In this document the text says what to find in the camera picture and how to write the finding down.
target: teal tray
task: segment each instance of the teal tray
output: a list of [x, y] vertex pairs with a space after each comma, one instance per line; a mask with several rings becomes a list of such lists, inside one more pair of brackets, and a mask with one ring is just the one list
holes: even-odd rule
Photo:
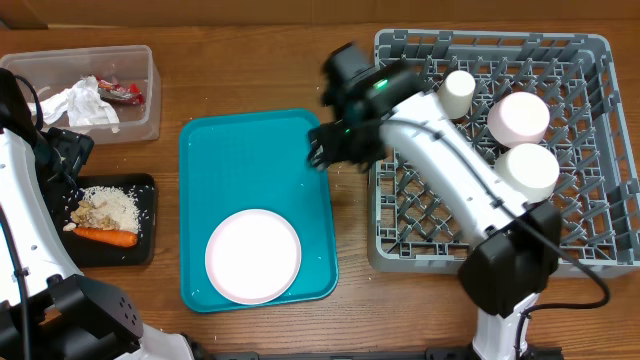
[[246, 209], [273, 211], [291, 223], [302, 246], [296, 280], [266, 304], [317, 300], [338, 283], [329, 179], [307, 166], [307, 132], [318, 119], [302, 109], [197, 119], [180, 134], [180, 289], [192, 310], [256, 306], [220, 295], [204, 255], [213, 230]]

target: white plate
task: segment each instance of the white plate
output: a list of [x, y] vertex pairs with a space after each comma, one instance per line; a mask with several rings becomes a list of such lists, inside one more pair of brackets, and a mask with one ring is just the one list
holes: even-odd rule
[[282, 216], [252, 209], [226, 218], [211, 234], [205, 267], [225, 298], [257, 305], [282, 295], [302, 260], [300, 239]]

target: clear plastic container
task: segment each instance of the clear plastic container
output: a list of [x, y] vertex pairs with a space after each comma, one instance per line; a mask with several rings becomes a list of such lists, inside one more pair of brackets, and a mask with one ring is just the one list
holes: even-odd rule
[[[50, 126], [45, 124], [45, 131], [53, 126], [81, 132], [91, 136], [96, 144], [154, 140], [160, 135], [162, 84], [148, 46], [112, 46], [9, 54], [0, 59], [0, 67], [29, 80], [39, 92], [40, 100], [48, 99], [65, 88], [70, 88], [82, 77], [89, 75], [99, 76], [107, 81], [115, 78], [125, 87], [136, 84], [145, 98], [144, 105], [112, 104], [118, 113], [119, 124], [71, 128], [65, 113]], [[20, 87], [25, 99], [32, 102], [33, 97], [26, 86], [20, 84]]]

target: white cup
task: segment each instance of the white cup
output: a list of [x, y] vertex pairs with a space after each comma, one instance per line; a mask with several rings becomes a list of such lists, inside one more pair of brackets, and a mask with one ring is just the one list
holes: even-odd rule
[[456, 70], [444, 79], [438, 98], [449, 119], [461, 118], [469, 111], [475, 88], [473, 75], [466, 71]]
[[560, 176], [556, 157], [536, 144], [521, 144], [500, 155], [493, 170], [530, 203], [549, 198]]

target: carrot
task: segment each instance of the carrot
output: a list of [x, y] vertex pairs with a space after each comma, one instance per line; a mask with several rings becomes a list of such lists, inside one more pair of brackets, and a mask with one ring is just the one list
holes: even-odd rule
[[138, 243], [138, 235], [123, 230], [101, 230], [91, 228], [75, 228], [76, 235], [120, 247], [132, 247]]

